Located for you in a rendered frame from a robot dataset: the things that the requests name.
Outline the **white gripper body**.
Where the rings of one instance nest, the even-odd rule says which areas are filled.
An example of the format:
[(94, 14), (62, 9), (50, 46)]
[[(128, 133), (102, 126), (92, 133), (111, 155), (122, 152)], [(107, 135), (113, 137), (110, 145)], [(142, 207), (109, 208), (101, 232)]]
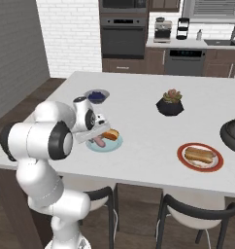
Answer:
[(79, 144), (81, 144), (87, 140), (90, 140), (94, 137), (97, 137), (98, 135), (101, 135), (102, 133), (108, 131), (110, 128), (111, 128), (111, 126), (109, 123), (104, 123), (101, 125), (96, 125), (92, 130), (76, 132), (74, 134), (74, 137), (75, 137), (76, 141)]

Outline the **pink sausage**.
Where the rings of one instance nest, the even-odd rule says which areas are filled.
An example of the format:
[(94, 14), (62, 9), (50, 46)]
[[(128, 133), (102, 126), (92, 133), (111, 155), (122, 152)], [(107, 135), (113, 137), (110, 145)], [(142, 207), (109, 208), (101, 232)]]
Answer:
[(100, 136), (94, 137), (93, 141), (101, 148), (104, 148), (106, 146), (106, 143), (102, 140)]

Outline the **orange bun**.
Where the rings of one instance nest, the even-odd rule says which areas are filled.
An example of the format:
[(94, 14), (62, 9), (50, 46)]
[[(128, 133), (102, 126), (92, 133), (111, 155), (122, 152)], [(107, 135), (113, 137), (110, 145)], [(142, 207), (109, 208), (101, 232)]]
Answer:
[(106, 139), (116, 141), (119, 137), (119, 132), (115, 129), (110, 129), (102, 134), (102, 136)]

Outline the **light blue plate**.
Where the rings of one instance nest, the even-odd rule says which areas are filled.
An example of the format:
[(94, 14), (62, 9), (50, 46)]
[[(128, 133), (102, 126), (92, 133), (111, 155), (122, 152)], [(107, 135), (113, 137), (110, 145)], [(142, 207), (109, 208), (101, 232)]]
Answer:
[(107, 138), (103, 138), (103, 141), (105, 142), (105, 147), (99, 147), (95, 142), (91, 143), (90, 141), (86, 141), (85, 145), (89, 150), (93, 152), (108, 153), (117, 150), (122, 145), (123, 142), (121, 136), (119, 136), (117, 140), (110, 140)]

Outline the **grey bowl with blueberries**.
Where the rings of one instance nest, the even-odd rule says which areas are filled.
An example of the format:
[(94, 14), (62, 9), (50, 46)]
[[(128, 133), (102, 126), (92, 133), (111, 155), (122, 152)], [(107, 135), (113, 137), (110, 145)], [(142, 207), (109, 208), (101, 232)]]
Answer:
[(102, 104), (110, 96), (110, 93), (104, 89), (91, 89), (84, 96), (93, 104)]

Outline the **red rimmed plate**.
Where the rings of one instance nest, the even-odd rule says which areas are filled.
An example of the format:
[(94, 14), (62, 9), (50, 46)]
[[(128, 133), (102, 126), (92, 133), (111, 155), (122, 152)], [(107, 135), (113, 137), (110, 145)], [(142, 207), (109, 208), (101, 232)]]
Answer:
[[(212, 163), (205, 163), (202, 161), (198, 160), (187, 160), (185, 158), (185, 150), (188, 147), (194, 147), (197, 149), (202, 149), (202, 150), (207, 150), (207, 151), (212, 151), (216, 156), (213, 158)], [(222, 168), (223, 166), (223, 157), (218, 152), (216, 149), (213, 147), (206, 145), (206, 144), (201, 144), (201, 143), (186, 143), (183, 144), (182, 146), (179, 147), (177, 156), (179, 161), (185, 165), (186, 167), (193, 169), (195, 171), (200, 171), (200, 172), (214, 172), (218, 171)]]

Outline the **tan hot dog bun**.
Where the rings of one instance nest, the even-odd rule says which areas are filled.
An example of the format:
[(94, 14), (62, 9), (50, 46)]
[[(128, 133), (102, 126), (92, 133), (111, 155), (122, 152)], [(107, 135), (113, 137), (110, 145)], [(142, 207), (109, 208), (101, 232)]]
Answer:
[(185, 150), (185, 158), (187, 160), (198, 160), (205, 163), (212, 163), (216, 155), (212, 151), (188, 147)]

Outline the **black bowl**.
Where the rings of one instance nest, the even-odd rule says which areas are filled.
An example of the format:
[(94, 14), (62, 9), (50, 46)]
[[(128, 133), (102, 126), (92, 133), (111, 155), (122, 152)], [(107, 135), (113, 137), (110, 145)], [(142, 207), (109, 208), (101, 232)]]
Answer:
[(235, 152), (235, 120), (225, 123), (219, 132), (222, 142)]

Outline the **black and white chair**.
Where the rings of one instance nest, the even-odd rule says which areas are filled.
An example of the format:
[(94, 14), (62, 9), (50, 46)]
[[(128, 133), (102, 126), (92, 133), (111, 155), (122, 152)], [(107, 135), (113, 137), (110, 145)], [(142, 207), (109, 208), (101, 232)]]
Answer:
[(109, 249), (115, 249), (116, 233), (119, 231), (118, 185), (109, 183), (101, 186), (91, 182), (88, 186), (82, 185), (81, 191), (90, 197), (91, 211), (95, 211), (102, 206), (108, 208)]
[(168, 208), (171, 207), (174, 210), (185, 214), (192, 218), (198, 218), (201, 220), (221, 220), (221, 227), (218, 236), (217, 249), (222, 249), (225, 239), (229, 219), (235, 216), (235, 202), (231, 202), (224, 210), (207, 210), (199, 207), (193, 207), (177, 201), (170, 195), (162, 196), (159, 206), (159, 219), (156, 224), (156, 247), (155, 249), (161, 249), (162, 236), (164, 232), (164, 224), (167, 215)]

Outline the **succulent in black pot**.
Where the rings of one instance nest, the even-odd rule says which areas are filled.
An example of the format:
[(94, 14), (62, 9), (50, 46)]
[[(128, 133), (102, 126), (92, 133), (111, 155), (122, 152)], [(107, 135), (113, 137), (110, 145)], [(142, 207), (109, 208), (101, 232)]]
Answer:
[(178, 116), (184, 110), (184, 106), (181, 102), (182, 97), (179, 91), (169, 89), (156, 103), (156, 108), (166, 117)]

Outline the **brown base cupboards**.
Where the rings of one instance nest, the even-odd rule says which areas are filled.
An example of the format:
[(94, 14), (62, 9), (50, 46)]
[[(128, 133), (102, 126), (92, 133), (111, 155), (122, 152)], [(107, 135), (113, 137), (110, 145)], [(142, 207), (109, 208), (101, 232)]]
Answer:
[[(165, 75), (166, 49), (146, 48), (144, 59), (103, 58), (102, 71)], [(235, 79), (235, 49), (207, 49), (203, 77)]]

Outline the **grey dishwasher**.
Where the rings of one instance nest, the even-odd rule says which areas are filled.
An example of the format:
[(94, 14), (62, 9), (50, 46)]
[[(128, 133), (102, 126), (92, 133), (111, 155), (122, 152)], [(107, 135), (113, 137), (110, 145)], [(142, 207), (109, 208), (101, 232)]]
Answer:
[(165, 56), (165, 74), (200, 77), (205, 55), (204, 49), (169, 49)]

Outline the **silver coffee machine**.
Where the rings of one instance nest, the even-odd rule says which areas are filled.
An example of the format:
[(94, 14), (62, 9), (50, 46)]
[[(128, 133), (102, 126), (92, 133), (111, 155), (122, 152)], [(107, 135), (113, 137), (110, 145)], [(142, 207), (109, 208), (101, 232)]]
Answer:
[(172, 21), (165, 18), (157, 18), (154, 24), (155, 43), (169, 43), (171, 40)]

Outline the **black microwave oven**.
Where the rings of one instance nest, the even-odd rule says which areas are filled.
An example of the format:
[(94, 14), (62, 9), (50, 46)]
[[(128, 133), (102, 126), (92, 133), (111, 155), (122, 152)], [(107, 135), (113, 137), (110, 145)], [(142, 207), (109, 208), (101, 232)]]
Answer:
[(99, 0), (102, 13), (144, 13), (147, 0)]

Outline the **dark sink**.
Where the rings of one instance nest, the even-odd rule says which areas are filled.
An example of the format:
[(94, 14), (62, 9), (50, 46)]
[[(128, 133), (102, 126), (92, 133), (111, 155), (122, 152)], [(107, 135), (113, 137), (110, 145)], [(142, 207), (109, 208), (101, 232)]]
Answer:
[(208, 40), (208, 39), (205, 39), (204, 42), (208, 46), (235, 46), (234, 40)]

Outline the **window with grey blinds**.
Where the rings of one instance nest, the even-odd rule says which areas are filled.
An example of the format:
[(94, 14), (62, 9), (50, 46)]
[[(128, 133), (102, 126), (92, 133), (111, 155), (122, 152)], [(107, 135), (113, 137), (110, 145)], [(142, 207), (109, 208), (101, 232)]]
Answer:
[(184, 0), (186, 18), (235, 18), (235, 0)]

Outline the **black wall oven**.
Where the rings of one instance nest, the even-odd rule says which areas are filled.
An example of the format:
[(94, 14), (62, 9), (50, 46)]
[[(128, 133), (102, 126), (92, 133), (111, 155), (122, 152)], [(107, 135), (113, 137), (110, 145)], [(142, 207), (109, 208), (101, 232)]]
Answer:
[(145, 18), (101, 18), (101, 51), (104, 58), (143, 59)]

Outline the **brown wall cupboard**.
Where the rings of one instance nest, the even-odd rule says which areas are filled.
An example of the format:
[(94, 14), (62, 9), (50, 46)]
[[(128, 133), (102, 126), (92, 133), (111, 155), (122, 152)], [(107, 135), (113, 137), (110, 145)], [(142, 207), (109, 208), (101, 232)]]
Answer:
[(149, 0), (151, 12), (177, 13), (181, 0)]

